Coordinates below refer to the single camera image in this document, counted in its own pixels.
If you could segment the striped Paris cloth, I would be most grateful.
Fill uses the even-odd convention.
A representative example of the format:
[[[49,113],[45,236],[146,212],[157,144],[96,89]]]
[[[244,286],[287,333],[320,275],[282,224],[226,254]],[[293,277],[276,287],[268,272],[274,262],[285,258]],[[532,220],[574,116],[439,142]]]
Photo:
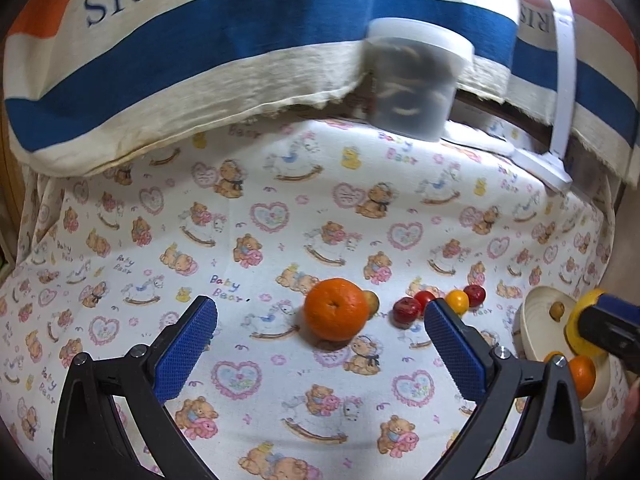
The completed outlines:
[[[6,33],[4,109],[15,158],[93,174],[151,148],[359,84],[376,18],[457,32],[460,88],[551,124],[548,0],[27,0]]]

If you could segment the small brown longan fruit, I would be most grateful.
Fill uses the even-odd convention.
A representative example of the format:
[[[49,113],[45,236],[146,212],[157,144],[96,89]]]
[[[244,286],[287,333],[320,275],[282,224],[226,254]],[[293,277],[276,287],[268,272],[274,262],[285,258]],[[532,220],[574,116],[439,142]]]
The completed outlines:
[[[370,290],[365,290],[363,292],[363,297],[366,300],[368,309],[369,309],[369,320],[373,318],[380,308],[380,300],[378,299],[378,295],[375,292],[371,292]]]

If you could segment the red cherry tomato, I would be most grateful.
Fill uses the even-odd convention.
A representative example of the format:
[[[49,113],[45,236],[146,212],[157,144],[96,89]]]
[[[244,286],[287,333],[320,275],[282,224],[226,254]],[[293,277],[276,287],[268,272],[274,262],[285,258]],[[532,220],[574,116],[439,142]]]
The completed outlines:
[[[484,304],[486,299],[486,290],[483,286],[477,284],[469,284],[463,289],[465,295],[469,299],[469,306],[471,309],[476,309]]]
[[[426,306],[436,298],[434,294],[432,294],[429,290],[419,290],[414,296],[413,299],[420,306],[420,314],[424,313]]]

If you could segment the small yellow orange kumquat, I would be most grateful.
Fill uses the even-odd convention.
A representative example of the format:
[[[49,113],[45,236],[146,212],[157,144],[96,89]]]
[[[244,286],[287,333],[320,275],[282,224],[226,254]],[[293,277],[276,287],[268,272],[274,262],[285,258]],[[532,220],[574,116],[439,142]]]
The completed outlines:
[[[462,289],[454,289],[445,297],[446,304],[457,316],[465,315],[470,308],[468,294]]]

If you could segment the clear lidded plastic container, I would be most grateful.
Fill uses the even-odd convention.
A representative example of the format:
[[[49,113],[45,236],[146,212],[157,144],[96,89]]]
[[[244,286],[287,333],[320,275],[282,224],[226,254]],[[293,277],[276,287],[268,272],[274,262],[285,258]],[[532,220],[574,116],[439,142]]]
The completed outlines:
[[[435,24],[377,18],[366,43],[372,73],[368,122],[410,139],[438,141],[459,78],[473,63],[472,42]]]

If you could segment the cream round plate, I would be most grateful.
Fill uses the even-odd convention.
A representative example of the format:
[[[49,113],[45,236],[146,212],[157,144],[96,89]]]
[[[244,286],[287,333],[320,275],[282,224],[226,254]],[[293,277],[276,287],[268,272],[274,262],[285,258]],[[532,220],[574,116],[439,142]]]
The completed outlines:
[[[562,321],[557,323],[550,318],[549,308],[555,301],[565,306]],[[577,350],[566,339],[565,327],[574,311],[577,300],[559,289],[550,286],[537,286],[525,297],[520,310],[520,335],[526,358],[543,361],[552,352],[559,351],[567,358],[588,356],[597,369],[597,379],[591,393],[580,401],[585,413],[592,412],[604,403],[611,382],[611,362],[606,353],[593,353],[585,349]]]

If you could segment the baby bear print cloth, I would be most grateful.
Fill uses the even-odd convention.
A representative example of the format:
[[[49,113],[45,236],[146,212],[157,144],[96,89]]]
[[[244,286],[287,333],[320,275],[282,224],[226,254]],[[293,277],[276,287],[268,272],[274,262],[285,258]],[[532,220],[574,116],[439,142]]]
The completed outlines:
[[[341,120],[200,133],[91,178],[31,176],[1,289],[1,418],[43,477],[74,356],[117,358],[206,295],[212,345],[168,411],[224,479],[419,479],[472,414],[394,303],[469,284],[466,322],[512,346],[526,295],[578,297],[611,255],[607,200],[552,195],[504,159]],[[378,295],[351,340],[303,305],[342,278]]]

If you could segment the large orange mandarin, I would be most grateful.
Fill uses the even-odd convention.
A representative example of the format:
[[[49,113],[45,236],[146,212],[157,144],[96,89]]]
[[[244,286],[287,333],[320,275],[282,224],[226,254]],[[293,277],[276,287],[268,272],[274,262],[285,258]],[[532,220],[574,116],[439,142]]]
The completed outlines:
[[[303,305],[304,321],[311,333],[334,342],[354,338],[366,325],[369,314],[363,290],[342,278],[315,284]]]

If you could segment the white desk lamp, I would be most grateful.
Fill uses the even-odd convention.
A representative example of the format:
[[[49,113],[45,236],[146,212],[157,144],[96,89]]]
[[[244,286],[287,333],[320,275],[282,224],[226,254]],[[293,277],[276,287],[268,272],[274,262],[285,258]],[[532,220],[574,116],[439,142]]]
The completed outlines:
[[[490,136],[478,129],[457,124],[451,120],[444,130],[445,141],[478,148],[502,155],[537,179],[555,193],[565,194],[573,179],[564,168],[575,106],[577,60],[575,44],[574,12],[570,0],[549,0],[552,6],[556,39],[556,103],[548,151],[537,154],[517,148],[511,142]]]

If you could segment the orange mandarin in plate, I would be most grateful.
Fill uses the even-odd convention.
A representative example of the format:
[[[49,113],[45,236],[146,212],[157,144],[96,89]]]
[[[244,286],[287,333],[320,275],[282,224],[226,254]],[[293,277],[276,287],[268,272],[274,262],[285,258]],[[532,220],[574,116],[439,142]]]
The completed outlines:
[[[569,359],[559,351],[552,351],[544,357],[545,363],[553,360],[568,365],[579,400],[590,395],[597,379],[597,369],[592,359],[588,356],[573,356]]]

